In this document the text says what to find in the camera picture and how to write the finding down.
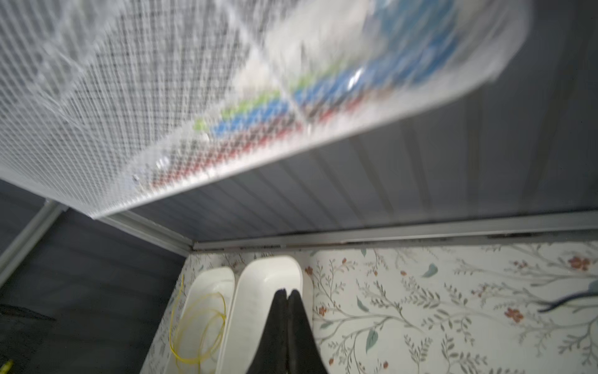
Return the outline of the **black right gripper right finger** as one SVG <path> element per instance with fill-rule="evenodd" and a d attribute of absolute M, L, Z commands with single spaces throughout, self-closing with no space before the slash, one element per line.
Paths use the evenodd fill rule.
<path fill-rule="evenodd" d="M 327 374 L 298 290 L 287 299 L 287 368 L 290 374 Z"/>

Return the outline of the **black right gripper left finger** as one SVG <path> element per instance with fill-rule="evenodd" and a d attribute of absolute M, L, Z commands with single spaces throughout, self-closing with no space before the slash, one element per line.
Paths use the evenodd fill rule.
<path fill-rule="evenodd" d="M 247 374 L 287 372 L 287 292 L 274 294 L 258 349 Z"/>

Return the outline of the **white plastic bin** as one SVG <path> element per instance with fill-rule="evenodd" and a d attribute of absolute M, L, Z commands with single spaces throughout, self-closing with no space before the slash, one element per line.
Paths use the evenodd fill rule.
<path fill-rule="evenodd" d="M 246 373 L 258 351 L 275 293 L 303 292 L 300 264 L 290 256 L 254 260 L 243 271 L 227 317 L 217 373 Z"/>

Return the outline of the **yellow marker in basket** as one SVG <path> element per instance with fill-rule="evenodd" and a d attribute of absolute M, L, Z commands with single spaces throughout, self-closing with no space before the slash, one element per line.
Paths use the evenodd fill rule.
<path fill-rule="evenodd" d="M 3 363 L 0 367 L 0 374 L 11 374 L 13 365 L 14 365 L 14 361 L 12 359 Z"/>

